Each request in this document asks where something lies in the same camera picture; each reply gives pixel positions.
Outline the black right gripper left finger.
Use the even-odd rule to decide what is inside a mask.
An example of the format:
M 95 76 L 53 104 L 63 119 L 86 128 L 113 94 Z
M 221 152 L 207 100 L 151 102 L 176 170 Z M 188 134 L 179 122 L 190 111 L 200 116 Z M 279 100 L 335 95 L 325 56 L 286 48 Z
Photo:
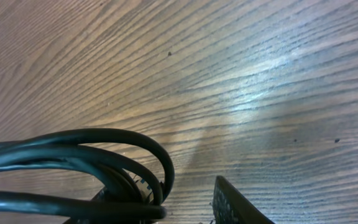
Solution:
M 163 207 L 154 204 L 154 193 L 144 179 L 135 179 L 135 195 L 100 190 L 92 199 L 99 205 L 88 217 L 69 218 L 64 224 L 156 223 L 163 218 Z

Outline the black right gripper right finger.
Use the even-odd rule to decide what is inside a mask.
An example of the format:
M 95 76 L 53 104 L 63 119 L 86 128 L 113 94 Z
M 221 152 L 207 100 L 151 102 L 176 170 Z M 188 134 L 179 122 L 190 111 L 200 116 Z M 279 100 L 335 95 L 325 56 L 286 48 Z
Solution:
M 221 175 L 215 180 L 212 207 L 215 224 L 274 224 Z

